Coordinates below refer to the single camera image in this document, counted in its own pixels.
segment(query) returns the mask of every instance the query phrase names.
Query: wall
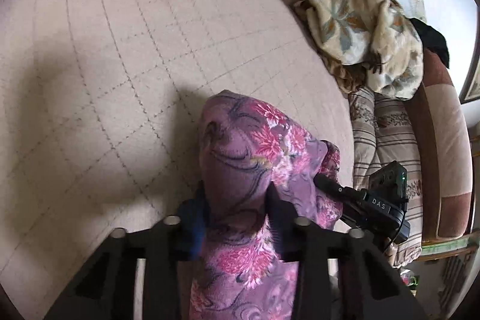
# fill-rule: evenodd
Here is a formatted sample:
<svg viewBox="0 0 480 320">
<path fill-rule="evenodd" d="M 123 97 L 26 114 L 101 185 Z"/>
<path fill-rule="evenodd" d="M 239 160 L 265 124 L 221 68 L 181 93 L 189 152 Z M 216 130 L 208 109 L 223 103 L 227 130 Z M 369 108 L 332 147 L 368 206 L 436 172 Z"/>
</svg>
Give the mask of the wall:
<svg viewBox="0 0 480 320">
<path fill-rule="evenodd" d="M 445 36 L 450 52 L 450 77 L 458 94 L 469 71 L 477 34 L 474 0 L 424 0 L 429 25 Z M 462 105 L 466 124 L 480 121 L 480 100 Z"/>
</svg>

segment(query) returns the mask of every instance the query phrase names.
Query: purple pillowcase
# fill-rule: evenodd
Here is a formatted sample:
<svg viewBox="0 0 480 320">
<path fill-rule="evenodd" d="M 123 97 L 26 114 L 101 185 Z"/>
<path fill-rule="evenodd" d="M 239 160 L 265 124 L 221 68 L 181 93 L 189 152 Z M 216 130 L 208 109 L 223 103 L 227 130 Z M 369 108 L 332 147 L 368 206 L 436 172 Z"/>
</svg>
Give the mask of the purple pillowcase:
<svg viewBox="0 0 480 320">
<path fill-rule="evenodd" d="M 298 265 L 274 251 L 266 188 L 273 181 L 300 216 L 332 229 L 341 203 L 312 178 L 322 172 L 337 180 L 338 148 L 272 105 L 227 90 L 207 101 L 199 132 L 212 221 L 191 287 L 190 319 L 289 319 Z"/>
</svg>

